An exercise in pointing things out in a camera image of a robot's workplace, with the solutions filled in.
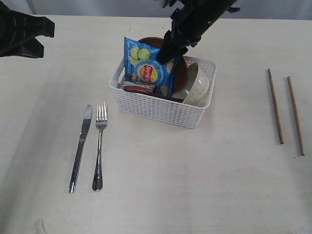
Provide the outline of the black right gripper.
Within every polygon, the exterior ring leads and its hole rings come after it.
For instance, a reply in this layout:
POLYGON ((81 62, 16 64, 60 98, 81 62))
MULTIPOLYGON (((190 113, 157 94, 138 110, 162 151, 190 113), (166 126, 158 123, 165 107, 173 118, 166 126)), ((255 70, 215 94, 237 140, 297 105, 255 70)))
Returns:
POLYGON ((196 46, 202 35, 225 13, 236 13, 235 0, 182 0, 183 7, 171 14, 172 27, 163 38, 156 56, 165 64, 188 52, 187 46, 196 46))

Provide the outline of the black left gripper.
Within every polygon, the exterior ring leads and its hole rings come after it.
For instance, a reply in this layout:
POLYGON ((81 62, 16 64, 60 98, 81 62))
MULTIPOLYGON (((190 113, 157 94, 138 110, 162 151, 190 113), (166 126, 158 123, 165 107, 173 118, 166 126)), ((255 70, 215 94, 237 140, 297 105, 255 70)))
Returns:
POLYGON ((47 17, 35 17, 0 6, 0 56, 44 57, 44 46, 38 36, 53 38, 55 23, 47 17))

